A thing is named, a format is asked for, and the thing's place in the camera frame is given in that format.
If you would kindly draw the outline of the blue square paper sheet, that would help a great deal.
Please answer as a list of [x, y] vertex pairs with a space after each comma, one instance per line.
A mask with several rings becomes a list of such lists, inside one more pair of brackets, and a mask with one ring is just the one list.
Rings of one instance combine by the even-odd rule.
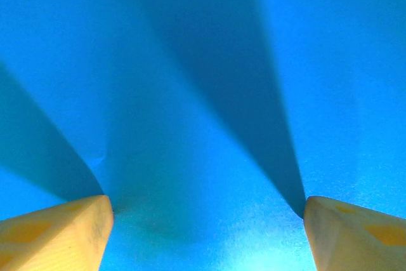
[[315, 271], [311, 195], [406, 218], [406, 0], [0, 0], [0, 219], [96, 194], [101, 271]]

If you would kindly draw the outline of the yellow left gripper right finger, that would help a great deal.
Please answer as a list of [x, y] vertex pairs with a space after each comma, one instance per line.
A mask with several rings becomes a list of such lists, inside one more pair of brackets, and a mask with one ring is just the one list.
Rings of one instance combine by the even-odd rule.
[[311, 196], [303, 221], [317, 271], [406, 271], [406, 219]]

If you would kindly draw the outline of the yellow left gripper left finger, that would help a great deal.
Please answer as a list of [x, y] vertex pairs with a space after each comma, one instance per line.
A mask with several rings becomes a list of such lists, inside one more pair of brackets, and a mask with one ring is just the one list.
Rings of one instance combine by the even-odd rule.
[[0, 221], [0, 271], [99, 271], [114, 224], [95, 195]]

